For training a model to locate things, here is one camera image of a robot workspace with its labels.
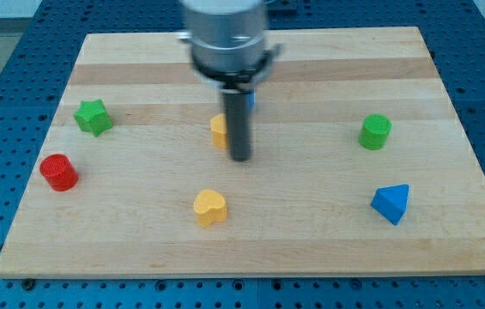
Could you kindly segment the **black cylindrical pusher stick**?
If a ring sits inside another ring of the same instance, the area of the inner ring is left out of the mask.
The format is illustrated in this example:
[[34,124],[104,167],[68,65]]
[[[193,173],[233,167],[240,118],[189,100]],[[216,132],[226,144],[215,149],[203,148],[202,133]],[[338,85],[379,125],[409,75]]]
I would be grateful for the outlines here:
[[227,126],[227,143],[233,161],[247,161],[251,156],[249,107],[247,94],[221,95]]

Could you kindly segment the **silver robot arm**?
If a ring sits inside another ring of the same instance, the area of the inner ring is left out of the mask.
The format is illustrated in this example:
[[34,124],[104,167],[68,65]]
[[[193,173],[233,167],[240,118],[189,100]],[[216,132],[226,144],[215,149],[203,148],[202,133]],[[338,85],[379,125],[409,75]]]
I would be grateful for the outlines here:
[[221,94],[227,144],[233,161],[252,155],[251,104],[271,74],[282,45],[267,45],[268,13],[263,0],[181,0],[185,31],[197,75]]

